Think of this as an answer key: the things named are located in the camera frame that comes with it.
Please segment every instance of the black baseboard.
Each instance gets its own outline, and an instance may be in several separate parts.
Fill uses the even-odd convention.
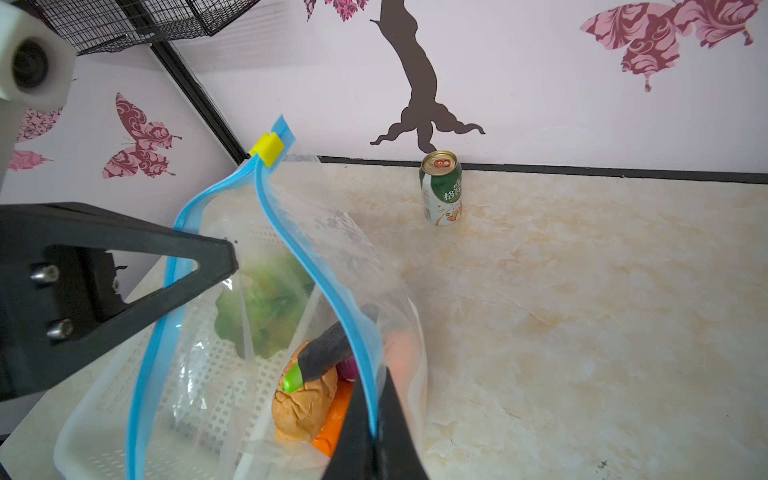
[[[320,157],[327,164],[389,165],[418,167],[418,161],[363,160],[360,158]],[[659,178],[662,180],[692,180],[699,182],[731,182],[738,184],[768,184],[768,174],[739,172],[699,172],[688,170],[641,170],[636,168],[562,167],[551,165],[492,165],[462,164],[463,170],[520,172],[526,174],[586,175],[589,177]]]

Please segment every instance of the white wall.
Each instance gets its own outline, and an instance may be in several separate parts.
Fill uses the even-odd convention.
[[[117,54],[79,57],[68,103],[55,126],[18,151],[34,151],[52,161],[30,170],[10,170],[0,204],[77,201],[171,226],[195,194],[234,171],[235,164],[177,90],[147,47]],[[168,159],[169,174],[103,178],[117,152],[135,144],[118,117],[115,96],[122,93],[147,116],[182,137],[157,153]],[[116,253],[120,294],[125,298],[151,268],[155,256]]]
[[[400,60],[371,19],[342,22],[317,0],[263,0],[212,38],[177,42],[241,143],[285,114],[317,154],[420,160],[416,132],[369,144],[410,98]],[[671,0],[662,2],[674,6]],[[701,48],[677,35],[676,66],[651,78],[621,71],[580,30],[618,0],[406,0],[434,66],[438,102],[486,135],[435,132],[464,162],[768,172],[768,6],[739,33]]]

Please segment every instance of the green can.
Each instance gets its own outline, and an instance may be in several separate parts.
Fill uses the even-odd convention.
[[[462,165],[447,150],[424,157],[419,168],[424,215],[438,227],[458,222],[462,215]]]

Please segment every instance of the red onion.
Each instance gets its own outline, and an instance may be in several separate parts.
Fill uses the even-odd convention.
[[[357,362],[355,357],[350,356],[336,364],[336,373],[345,380],[354,382],[357,378]]]

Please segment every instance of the can lid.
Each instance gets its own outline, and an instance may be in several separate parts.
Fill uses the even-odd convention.
[[[456,169],[456,164],[458,164],[458,160],[452,152],[438,150],[424,157],[422,170],[433,177],[442,177],[453,172]]]

